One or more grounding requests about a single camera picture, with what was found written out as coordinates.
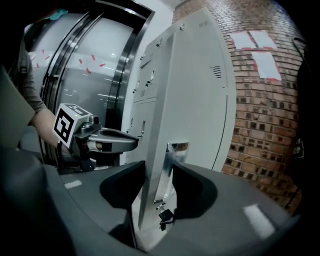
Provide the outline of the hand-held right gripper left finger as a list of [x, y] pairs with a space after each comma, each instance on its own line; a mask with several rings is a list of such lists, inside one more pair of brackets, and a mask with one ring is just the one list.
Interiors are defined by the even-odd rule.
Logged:
[[100, 192], [100, 184], [120, 172], [60, 175], [27, 152], [1, 149], [1, 255], [141, 255], [121, 242], [130, 228], [130, 202], [108, 202]]

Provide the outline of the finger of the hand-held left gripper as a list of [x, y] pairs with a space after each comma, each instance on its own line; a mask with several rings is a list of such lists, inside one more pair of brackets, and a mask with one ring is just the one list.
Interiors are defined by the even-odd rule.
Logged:
[[123, 153], [134, 150], [138, 146], [139, 140], [105, 136], [101, 131], [96, 131], [88, 137], [88, 141], [102, 143], [102, 150], [89, 150], [99, 153]]
[[135, 140], [138, 141], [139, 138], [136, 136], [132, 136], [126, 132], [122, 132], [120, 130], [117, 129], [112, 129], [112, 128], [105, 128], [102, 127], [100, 129], [100, 133], [104, 136], [108, 136], [108, 137], [116, 137], [116, 138], [122, 138], [122, 139], [131, 139], [131, 140]]

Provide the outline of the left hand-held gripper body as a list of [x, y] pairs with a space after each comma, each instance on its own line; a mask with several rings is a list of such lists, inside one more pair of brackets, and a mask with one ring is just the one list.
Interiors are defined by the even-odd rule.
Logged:
[[96, 168], [96, 160], [89, 157], [89, 137], [102, 128], [99, 117], [73, 103], [61, 103], [55, 116], [52, 132], [58, 138], [57, 165], [63, 167], [62, 147], [79, 162], [81, 172]]

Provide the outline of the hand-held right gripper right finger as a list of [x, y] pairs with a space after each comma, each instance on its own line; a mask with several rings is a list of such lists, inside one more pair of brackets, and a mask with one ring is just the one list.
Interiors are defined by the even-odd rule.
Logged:
[[173, 165], [174, 223], [154, 256], [277, 256], [298, 223], [236, 176]]

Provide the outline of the person's left hand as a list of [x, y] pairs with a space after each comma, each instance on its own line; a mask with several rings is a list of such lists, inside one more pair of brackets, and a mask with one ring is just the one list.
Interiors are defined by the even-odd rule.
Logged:
[[103, 145], [101, 142], [90, 140], [87, 142], [87, 147], [90, 151], [99, 151], [102, 150]]

